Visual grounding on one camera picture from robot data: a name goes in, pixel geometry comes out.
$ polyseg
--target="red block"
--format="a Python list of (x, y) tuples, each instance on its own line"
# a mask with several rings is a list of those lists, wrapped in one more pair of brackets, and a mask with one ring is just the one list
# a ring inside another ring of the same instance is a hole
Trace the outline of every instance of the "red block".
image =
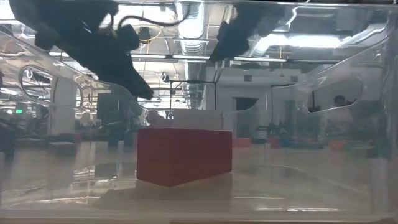
[(138, 132), (137, 178), (166, 187), (232, 170), (232, 133), (176, 128)]

